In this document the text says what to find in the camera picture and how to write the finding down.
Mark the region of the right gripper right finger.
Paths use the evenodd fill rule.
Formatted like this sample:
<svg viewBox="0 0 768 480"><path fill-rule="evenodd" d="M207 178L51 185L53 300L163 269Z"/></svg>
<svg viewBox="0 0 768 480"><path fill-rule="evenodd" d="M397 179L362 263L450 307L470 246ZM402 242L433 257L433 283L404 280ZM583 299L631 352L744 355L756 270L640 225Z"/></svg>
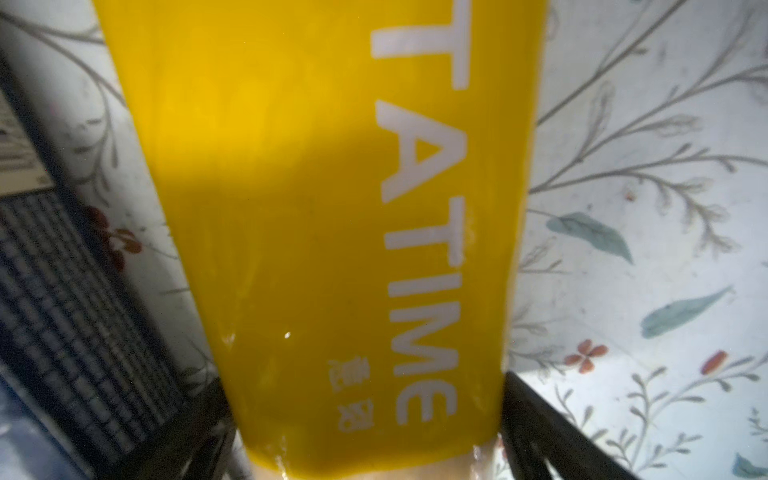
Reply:
<svg viewBox="0 0 768 480"><path fill-rule="evenodd" d="M635 480L519 376L504 376L500 434L516 479Z"/></svg>

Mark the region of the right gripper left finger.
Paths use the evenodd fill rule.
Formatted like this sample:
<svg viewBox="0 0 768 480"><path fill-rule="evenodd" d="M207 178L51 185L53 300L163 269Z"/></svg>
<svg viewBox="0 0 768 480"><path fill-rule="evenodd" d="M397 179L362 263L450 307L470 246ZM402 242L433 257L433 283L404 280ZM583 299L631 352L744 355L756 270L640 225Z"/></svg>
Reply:
<svg viewBox="0 0 768 480"><path fill-rule="evenodd" d="M161 431L116 468L118 479L221 479L236 427L220 380L208 384Z"/></svg>

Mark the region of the blue Barilla spaghetti box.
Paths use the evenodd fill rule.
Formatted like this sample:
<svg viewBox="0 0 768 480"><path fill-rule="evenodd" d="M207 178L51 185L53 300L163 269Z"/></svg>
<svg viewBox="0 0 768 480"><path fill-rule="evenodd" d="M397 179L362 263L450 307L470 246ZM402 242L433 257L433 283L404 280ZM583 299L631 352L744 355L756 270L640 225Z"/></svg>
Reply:
<svg viewBox="0 0 768 480"><path fill-rule="evenodd" d="M114 477L184 395L73 197L1 103L1 357L86 466Z"/></svg>

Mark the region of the yellow Pasta Time bag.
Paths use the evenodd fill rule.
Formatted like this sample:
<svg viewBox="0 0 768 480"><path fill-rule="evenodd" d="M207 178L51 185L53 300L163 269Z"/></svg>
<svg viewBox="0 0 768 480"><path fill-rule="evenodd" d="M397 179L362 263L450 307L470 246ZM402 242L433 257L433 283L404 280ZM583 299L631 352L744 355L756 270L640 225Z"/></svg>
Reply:
<svg viewBox="0 0 768 480"><path fill-rule="evenodd" d="M259 479L485 479L544 1L98 1Z"/></svg>

